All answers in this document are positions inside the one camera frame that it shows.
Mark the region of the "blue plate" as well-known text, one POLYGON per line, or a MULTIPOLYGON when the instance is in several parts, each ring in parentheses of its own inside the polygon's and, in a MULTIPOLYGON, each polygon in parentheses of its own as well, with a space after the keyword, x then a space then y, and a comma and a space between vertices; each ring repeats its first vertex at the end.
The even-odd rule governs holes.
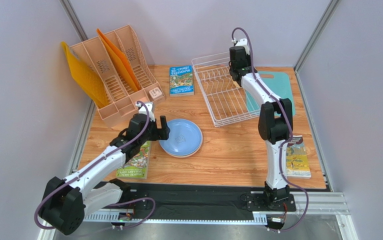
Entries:
POLYGON ((203 133, 199 126, 187 119, 172 119, 167 122, 170 128, 168 140, 160 140, 159 145, 168 153, 188 155, 203 144, 203 133))

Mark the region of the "yellow plate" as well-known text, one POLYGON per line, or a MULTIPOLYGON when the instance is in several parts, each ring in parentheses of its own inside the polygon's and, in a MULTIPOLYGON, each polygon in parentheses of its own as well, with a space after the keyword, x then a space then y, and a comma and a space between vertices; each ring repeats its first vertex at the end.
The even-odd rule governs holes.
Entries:
POLYGON ((183 159, 183 158, 188 158, 188 157, 191 157, 193 155, 195 155, 201 148, 198 148, 196 149, 194 152, 190 153, 190 154, 187 154, 187 155, 175 155, 175 154, 172 154, 172 153, 169 153, 169 152, 166 152, 168 155, 174 157, 174 158, 180 158, 180 159, 183 159))

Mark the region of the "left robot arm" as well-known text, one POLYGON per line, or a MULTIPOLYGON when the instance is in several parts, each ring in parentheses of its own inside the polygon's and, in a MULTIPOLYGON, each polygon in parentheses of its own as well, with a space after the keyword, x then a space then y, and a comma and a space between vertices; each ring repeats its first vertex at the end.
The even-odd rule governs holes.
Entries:
POLYGON ((112 179, 97 185, 111 172, 124 166, 149 141, 167 140, 170 128, 160 116, 161 128, 149 114, 137 113, 109 146, 93 161, 65 178, 53 177, 45 187, 41 203, 34 212, 35 224, 41 229, 57 229, 64 235, 75 232, 88 215, 105 207, 121 205, 123 193, 130 187, 112 179))

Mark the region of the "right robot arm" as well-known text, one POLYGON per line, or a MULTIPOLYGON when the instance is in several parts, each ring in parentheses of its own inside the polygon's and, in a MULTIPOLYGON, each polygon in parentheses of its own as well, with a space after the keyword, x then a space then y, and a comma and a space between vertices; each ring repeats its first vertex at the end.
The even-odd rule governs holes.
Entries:
POLYGON ((280 98, 264 83, 244 46, 230 47, 229 58, 232 79, 260 105, 258 132, 266 144, 268 167, 263 204, 270 210, 282 209, 290 197, 284 168, 287 140, 293 130, 292 102, 288 98, 280 98))

